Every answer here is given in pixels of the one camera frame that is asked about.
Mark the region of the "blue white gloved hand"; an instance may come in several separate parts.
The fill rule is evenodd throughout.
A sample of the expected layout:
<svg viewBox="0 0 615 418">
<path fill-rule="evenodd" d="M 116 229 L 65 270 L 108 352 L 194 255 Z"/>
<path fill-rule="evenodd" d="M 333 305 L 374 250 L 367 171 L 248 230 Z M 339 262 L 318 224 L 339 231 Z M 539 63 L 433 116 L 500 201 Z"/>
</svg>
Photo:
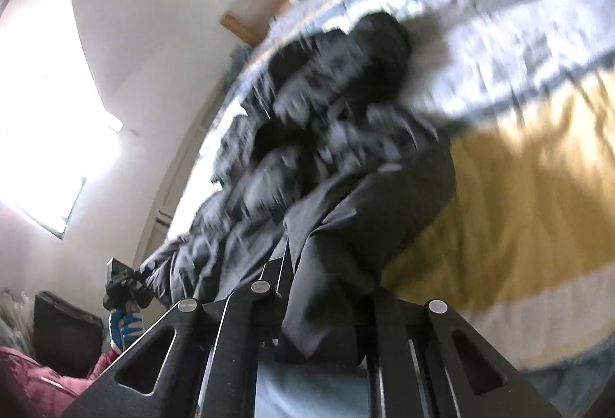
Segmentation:
<svg viewBox="0 0 615 418">
<path fill-rule="evenodd" d="M 144 333 L 144 324 L 139 307 L 113 310 L 108 317 L 110 347 L 121 355 L 132 343 Z"/>
</svg>

